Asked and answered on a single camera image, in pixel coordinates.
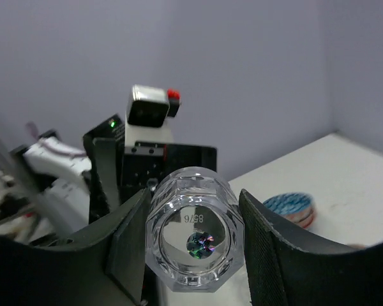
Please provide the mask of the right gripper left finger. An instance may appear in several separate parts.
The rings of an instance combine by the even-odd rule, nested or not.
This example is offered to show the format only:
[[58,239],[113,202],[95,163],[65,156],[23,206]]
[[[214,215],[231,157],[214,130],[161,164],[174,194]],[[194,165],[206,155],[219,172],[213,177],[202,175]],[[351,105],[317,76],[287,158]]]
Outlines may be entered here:
[[47,247],[0,235],[0,305],[140,305],[150,203],[143,189]]

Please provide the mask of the white red patterned bowl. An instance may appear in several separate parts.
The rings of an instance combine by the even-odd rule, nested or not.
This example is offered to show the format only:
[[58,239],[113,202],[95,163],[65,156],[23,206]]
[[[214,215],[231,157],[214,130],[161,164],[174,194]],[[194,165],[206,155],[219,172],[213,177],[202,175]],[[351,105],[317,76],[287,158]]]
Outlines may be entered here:
[[304,212],[313,207],[313,198],[307,193],[283,193],[263,202],[269,210],[279,215]]

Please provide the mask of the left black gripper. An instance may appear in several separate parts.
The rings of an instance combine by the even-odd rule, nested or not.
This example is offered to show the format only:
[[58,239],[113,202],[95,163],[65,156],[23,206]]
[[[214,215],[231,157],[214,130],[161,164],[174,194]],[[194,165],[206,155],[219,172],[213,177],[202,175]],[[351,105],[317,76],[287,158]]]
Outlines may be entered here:
[[217,170],[217,149],[179,143],[137,142],[124,145],[125,124],[115,114],[92,128],[82,141],[91,162],[89,222],[111,213],[141,189],[158,185],[188,166]]

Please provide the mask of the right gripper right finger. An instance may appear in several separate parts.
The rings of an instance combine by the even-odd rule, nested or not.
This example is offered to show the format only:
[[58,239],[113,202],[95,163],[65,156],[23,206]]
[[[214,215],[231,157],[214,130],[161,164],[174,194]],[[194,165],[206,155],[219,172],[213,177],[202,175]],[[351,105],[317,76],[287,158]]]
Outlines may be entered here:
[[239,195],[252,305],[383,305],[383,242],[356,249]]

